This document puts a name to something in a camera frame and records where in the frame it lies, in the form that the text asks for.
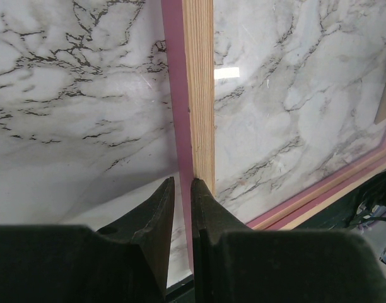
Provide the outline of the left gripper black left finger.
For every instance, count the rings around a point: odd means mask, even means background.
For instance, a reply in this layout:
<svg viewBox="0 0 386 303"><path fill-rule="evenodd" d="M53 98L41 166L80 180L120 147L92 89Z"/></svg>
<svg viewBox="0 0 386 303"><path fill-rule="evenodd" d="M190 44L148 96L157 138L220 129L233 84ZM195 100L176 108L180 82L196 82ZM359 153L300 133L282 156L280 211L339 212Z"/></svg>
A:
<svg viewBox="0 0 386 303"><path fill-rule="evenodd" d="M169 177L98 230L0 225L0 302L163 302L174 202Z"/></svg>

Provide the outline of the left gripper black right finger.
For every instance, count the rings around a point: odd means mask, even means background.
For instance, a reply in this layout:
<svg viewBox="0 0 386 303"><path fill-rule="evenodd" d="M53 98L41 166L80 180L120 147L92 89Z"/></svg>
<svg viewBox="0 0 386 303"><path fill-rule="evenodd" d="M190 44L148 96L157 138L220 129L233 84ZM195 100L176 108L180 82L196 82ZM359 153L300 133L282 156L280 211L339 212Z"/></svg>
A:
<svg viewBox="0 0 386 303"><path fill-rule="evenodd" d="M252 230L191 184L197 302L386 302L367 242L341 230Z"/></svg>

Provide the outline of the pink wooden picture frame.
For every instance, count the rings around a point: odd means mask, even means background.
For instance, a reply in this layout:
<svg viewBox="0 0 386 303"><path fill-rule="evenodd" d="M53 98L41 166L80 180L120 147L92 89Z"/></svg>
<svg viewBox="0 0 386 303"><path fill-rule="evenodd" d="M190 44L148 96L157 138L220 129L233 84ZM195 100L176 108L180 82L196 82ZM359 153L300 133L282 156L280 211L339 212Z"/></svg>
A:
<svg viewBox="0 0 386 303"><path fill-rule="evenodd" d="M190 185L205 181L216 196L216 97L214 70L214 4L216 1L163 1L173 119L182 195L186 243L172 259L172 274L192 274ZM253 229L292 229L386 169L386 156L315 199L268 215Z"/></svg>

